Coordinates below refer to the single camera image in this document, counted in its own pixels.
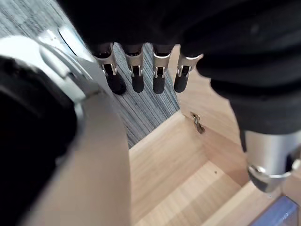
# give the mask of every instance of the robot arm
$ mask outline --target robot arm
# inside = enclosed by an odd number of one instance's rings
[[[185,90],[196,64],[201,75],[211,78],[212,88],[230,101],[250,179],[260,190],[274,190],[298,167],[300,2],[133,0],[119,2],[119,7],[110,1],[59,3],[96,57],[106,43],[121,43],[129,69],[139,66],[138,73],[132,73],[133,88],[143,65],[131,57],[140,56],[142,43],[153,44],[155,93],[164,88],[172,46],[180,44],[175,91]]]

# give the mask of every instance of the wooden panel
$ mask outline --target wooden panel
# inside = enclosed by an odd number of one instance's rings
[[[177,112],[130,149],[133,223],[205,164],[202,146],[192,121]]]
[[[202,226],[247,226],[261,215],[280,194],[280,189],[271,194],[263,193],[248,182]]]
[[[240,188],[216,165],[208,162],[136,226],[200,225]]]
[[[168,66],[173,80],[178,57],[179,46],[176,46]],[[190,73],[185,91],[177,94],[181,112],[188,117],[190,112],[200,115],[203,125],[240,144],[237,122],[229,102],[217,95],[209,82],[209,79],[201,77],[196,70]]]
[[[211,129],[205,129],[202,140],[208,159],[240,186],[244,186],[249,181],[249,176],[246,170],[246,156],[241,150],[241,145],[231,142]]]
[[[179,46],[172,52],[169,71],[175,78]],[[201,117],[206,129],[202,139],[208,159],[219,166],[235,182],[243,186],[248,182],[246,157],[242,151],[237,122],[228,101],[210,87],[209,79],[196,70],[190,73],[187,88],[177,94],[181,112],[190,117],[194,112]]]

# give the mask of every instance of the wooden edge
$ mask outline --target wooden edge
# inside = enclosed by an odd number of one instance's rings
[[[280,195],[281,189],[266,194],[248,182],[201,226],[247,226]]]

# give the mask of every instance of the robotic hand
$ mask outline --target robotic hand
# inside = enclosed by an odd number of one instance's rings
[[[114,42],[124,49],[136,92],[143,90],[143,43],[153,44],[153,89],[157,94],[164,90],[171,50],[175,44],[181,45],[175,91],[185,90],[195,65],[200,74],[211,78],[212,88],[230,101],[247,155],[250,179],[259,189],[272,191],[299,166],[301,2],[206,0],[191,3],[193,6],[181,0],[118,3],[87,0],[85,4],[60,0],[59,3],[85,44],[66,28],[46,31],[38,41],[25,37],[0,40],[0,97],[7,106],[2,113],[6,134],[1,138],[6,139],[2,140],[1,149],[30,149],[31,156],[24,152],[23,159],[15,160],[24,169],[21,174],[16,172],[16,177],[26,178],[36,169],[47,172],[40,184],[28,184],[28,190],[32,186],[37,190],[45,184],[54,168],[53,160],[71,145],[76,151],[64,164],[64,176],[52,183],[55,188],[46,196],[48,199],[62,197],[61,191],[66,192],[68,186],[76,184],[76,180],[68,181],[69,178],[80,177],[78,171],[72,170],[76,169],[74,165],[100,165],[96,160],[102,157],[93,151],[99,136],[94,134],[102,134],[104,149],[114,147],[115,150],[102,153],[115,160],[119,177],[114,179],[114,187],[125,187],[123,192],[129,193],[129,184],[125,182],[129,178],[125,131],[106,92],[108,87],[95,67],[96,60],[114,93],[125,92],[112,51]],[[19,130],[20,123],[24,124],[22,128],[32,131]],[[23,138],[21,142],[16,142],[15,135]],[[49,144],[46,148],[51,156],[39,152],[45,143]],[[81,150],[89,153],[87,159],[81,156]],[[31,161],[35,164],[28,168],[24,159],[37,156],[39,161]],[[43,167],[39,166],[41,158],[45,159]],[[14,152],[5,153],[4,159],[14,159]],[[98,173],[97,180],[102,175],[101,171]],[[100,200],[118,194],[104,185],[107,190]],[[31,194],[24,203],[33,199]],[[20,205],[14,212],[18,216],[24,211],[21,206],[24,207]],[[122,214],[119,203],[111,208],[117,209],[119,220],[129,221],[126,217],[129,214]],[[117,218],[105,214],[109,208],[102,211],[104,222],[117,222]]]
[[[143,89],[142,44],[153,44],[155,93],[163,91],[170,52],[180,44],[175,91],[184,91],[195,64],[202,76],[211,78],[212,88],[230,101],[254,184],[270,192],[299,166],[301,2],[132,0],[120,1],[118,7],[110,1],[59,3],[113,91],[112,81],[122,81],[116,76],[112,43],[123,46],[137,92]],[[200,54],[204,57],[197,62]]]

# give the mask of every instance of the wooden drawer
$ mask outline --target wooden drawer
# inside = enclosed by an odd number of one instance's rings
[[[133,225],[250,225],[281,188],[265,194],[249,182],[236,120],[209,80],[191,73],[178,100],[181,111],[130,150]],[[205,133],[198,133],[191,112],[200,115]]]

